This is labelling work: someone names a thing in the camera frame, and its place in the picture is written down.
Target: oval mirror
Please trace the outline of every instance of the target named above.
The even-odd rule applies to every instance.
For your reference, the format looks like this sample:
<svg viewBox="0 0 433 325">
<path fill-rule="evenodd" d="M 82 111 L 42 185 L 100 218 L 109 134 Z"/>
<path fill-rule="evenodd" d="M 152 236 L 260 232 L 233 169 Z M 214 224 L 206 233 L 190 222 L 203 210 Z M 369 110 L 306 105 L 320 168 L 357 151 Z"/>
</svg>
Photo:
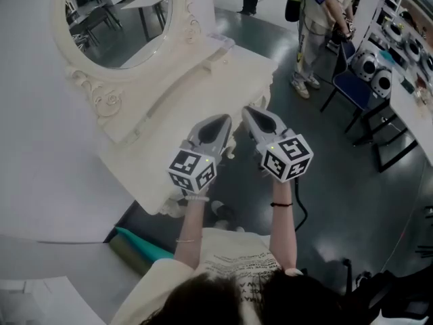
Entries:
<svg viewBox="0 0 433 325">
<path fill-rule="evenodd" d="M 161 45 L 171 18 L 170 0 L 66 0 L 75 45 L 106 68 L 131 68 Z"/>
</svg>

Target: chair seat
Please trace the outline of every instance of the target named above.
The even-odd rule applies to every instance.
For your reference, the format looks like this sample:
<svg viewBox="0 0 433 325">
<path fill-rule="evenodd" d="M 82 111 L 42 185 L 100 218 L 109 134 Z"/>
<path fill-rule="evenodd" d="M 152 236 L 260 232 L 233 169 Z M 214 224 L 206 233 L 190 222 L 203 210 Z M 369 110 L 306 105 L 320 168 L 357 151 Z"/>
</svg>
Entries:
<svg viewBox="0 0 433 325">
<path fill-rule="evenodd" d="M 371 88 L 362 79 L 347 71 L 334 77 L 334 86 L 358 108 L 367 108 Z"/>
</svg>

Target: dark green floor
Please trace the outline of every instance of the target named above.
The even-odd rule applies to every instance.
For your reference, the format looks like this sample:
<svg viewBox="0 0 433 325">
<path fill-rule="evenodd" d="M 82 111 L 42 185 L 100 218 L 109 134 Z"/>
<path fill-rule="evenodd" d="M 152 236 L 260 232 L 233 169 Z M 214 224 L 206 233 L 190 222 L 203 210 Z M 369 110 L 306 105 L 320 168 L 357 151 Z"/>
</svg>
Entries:
<svg viewBox="0 0 433 325">
<path fill-rule="evenodd" d="M 354 148 L 352 141 L 363 133 L 356 124 L 343 134 L 352 118 L 353 107 L 337 95 L 327 110 L 319 109 L 332 91 L 311 91 L 311 99 L 300 98 L 290 86 L 297 35 L 278 26 L 223 10 L 216 11 L 219 30 L 242 47 L 279 62 L 271 87 L 269 110 L 277 113 L 287 126 L 303 134 L 315 152 L 309 171 L 300 179 L 300 196 L 309 219 L 299 229 L 298 266 L 328 286 L 341 288 L 344 257 L 352 259 L 354 276 L 369 270 L 389 269 L 397 275 L 415 272 L 430 263 L 414 250 L 429 240 L 430 223 L 423 206 L 433 203 L 433 171 L 420 148 L 416 148 L 385 173 L 376 171 L 370 146 Z M 317 74 L 330 80 L 335 55 L 327 51 Z M 386 128 L 378 140 L 396 133 Z M 256 170 L 252 157 L 254 144 L 240 127 L 235 133 L 235 159 L 224 160 L 210 197 L 236 210 L 238 224 L 246 231 L 267 235 L 271 223 L 271 179 Z M 410 139 L 402 138 L 383 150 L 384 158 L 401 150 Z M 295 220 L 302 219 L 297 205 Z M 206 212 L 205 225 L 216 217 Z M 181 219 L 150 216 L 138 205 L 122 220 L 121 226 L 157 245 L 173 250 Z"/>
</svg>

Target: mirror frame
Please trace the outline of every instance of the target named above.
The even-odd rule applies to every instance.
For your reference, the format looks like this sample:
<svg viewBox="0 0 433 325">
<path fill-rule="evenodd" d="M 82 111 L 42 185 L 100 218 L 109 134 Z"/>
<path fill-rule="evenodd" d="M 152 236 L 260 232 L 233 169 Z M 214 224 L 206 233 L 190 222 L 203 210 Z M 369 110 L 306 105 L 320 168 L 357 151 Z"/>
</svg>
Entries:
<svg viewBox="0 0 433 325">
<path fill-rule="evenodd" d="M 111 83 L 138 79 L 143 73 L 151 72 L 164 63 L 170 56 L 170 51 L 179 42 L 179 33 L 183 32 L 185 8 L 187 8 L 187 0 L 168 0 L 168 10 L 171 14 L 167 16 L 166 28 L 161 35 L 164 40 L 147 60 L 132 68 L 104 68 L 91 61 L 75 45 L 69 33 L 64 4 L 65 0 L 51 2 L 50 21 L 55 44 L 71 66 L 86 75 Z"/>
</svg>

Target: white cube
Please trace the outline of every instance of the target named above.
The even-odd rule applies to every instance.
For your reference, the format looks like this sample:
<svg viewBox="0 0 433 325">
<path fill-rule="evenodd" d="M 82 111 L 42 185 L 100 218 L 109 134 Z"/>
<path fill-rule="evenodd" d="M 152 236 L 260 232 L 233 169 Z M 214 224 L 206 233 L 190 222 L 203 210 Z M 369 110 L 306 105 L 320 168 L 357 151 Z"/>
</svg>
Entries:
<svg viewBox="0 0 433 325">
<path fill-rule="evenodd" d="M 216 167 L 212 156 L 179 148 L 167 171 L 175 186 L 198 194 L 217 176 Z"/>
<path fill-rule="evenodd" d="M 266 146 L 262 167 L 281 182 L 285 182 L 303 175 L 313 155 L 302 135 L 291 136 Z"/>
</svg>

